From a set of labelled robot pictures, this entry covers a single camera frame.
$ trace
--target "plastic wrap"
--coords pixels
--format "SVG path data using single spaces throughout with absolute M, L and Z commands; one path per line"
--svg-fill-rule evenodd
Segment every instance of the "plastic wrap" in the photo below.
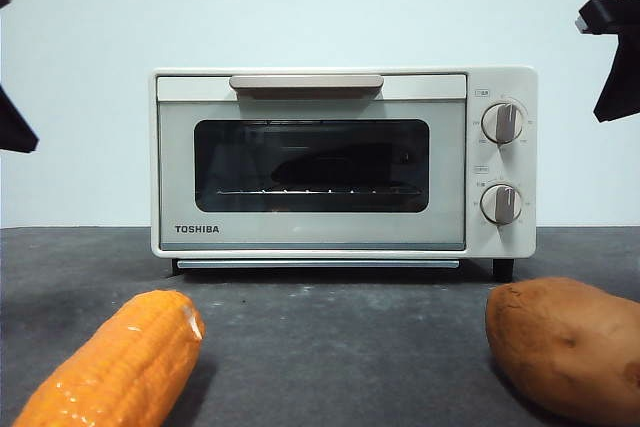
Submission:
M 189 297 L 137 295 L 40 385 L 14 427 L 160 426 L 193 370 L 204 334 Z

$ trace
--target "white knob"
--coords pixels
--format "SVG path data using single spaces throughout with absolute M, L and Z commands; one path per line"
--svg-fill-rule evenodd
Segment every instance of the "white knob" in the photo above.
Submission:
M 494 224 L 507 225 L 518 218 L 522 211 L 520 194 L 506 184 L 489 187 L 480 201 L 482 213 Z
M 492 105 L 482 116 L 482 130 L 496 144 L 508 144 L 522 132 L 522 114 L 509 102 Z

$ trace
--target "potato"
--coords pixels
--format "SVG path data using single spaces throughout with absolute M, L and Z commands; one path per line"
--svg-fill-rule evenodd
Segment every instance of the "potato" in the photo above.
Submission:
M 640 303 L 572 279 L 528 280 L 493 289 L 486 329 L 533 402 L 592 424 L 640 423 Z

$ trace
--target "dark gray table surface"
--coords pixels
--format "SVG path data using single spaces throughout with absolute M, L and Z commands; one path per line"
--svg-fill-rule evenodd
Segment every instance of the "dark gray table surface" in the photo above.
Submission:
M 126 300 L 189 295 L 207 324 L 166 426 L 577 425 L 521 399 L 484 333 L 490 262 L 454 271 L 212 271 L 171 277 L 145 228 L 2 235 L 2 425 Z M 542 228 L 515 280 L 570 276 L 640 300 L 640 227 Z

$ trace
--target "oven door handle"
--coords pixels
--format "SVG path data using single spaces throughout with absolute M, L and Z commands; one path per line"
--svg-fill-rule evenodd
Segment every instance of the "oven door handle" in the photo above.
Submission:
M 239 94 L 288 96 L 287 94 L 348 94 L 348 97 L 375 94 L 380 91 L 381 75 L 234 75 L 229 85 Z

